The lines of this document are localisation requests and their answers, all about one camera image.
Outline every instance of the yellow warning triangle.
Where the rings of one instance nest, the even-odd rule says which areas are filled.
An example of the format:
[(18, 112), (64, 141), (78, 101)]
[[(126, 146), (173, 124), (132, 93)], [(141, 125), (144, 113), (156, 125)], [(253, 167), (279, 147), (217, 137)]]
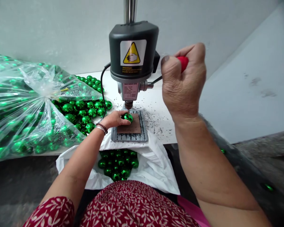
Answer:
[(123, 60), (123, 63), (124, 64), (140, 63), (140, 57), (135, 42), (133, 42), (129, 47), (128, 52)]

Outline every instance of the wooden block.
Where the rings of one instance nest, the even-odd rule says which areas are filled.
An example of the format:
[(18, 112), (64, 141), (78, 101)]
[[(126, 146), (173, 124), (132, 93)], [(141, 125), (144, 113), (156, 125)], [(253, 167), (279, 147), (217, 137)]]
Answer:
[(133, 122), (130, 125), (121, 125), (117, 127), (117, 133), (141, 133), (139, 114), (131, 113)]

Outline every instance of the red handle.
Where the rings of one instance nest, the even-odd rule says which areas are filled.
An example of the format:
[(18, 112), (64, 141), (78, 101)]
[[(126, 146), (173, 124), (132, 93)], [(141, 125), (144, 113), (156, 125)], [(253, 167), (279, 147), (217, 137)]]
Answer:
[(185, 57), (185, 56), (180, 56), (180, 57), (177, 57), (180, 62), (181, 62), (181, 73), (186, 69), (187, 65), (188, 65), (188, 57)]

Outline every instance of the woman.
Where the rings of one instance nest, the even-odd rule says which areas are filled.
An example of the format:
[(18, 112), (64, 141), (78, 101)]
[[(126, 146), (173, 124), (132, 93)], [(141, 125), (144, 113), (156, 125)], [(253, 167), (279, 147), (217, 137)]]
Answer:
[[(183, 73), (178, 56), (189, 59)], [(175, 124), (185, 175), (211, 226), (271, 226), (198, 115), (206, 80), (204, 59), (202, 43), (162, 59), (163, 100)], [(107, 129), (130, 124), (120, 118), (122, 114), (114, 111), (101, 124)], [(96, 128), (78, 146), (24, 226), (72, 226), (104, 135)], [(176, 204), (137, 181), (119, 181), (104, 188), (81, 220), (81, 226), (127, 225), (198, 226)]]

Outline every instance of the hand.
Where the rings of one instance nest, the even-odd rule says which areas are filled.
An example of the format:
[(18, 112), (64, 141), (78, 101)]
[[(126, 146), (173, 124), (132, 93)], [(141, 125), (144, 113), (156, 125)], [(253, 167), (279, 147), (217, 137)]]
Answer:
[(126, 119), (121, 119), (123, 114), (127, 113), (127, 110), (113, 111), (108, 116), (106, 116), (100, 124), (105, 126), (107, 129), (118, 127), (119, 125), (130, 125), (130, 121)]
[[(181, 73), (179, 56), (189, 59), (186, 69)], [(199, 99), (206, 81), (205, 46), (197, 43), (165, 56), (161, 61), (163, 78), (163, 101), (173, 121), (186, 122), (199, 116)]]

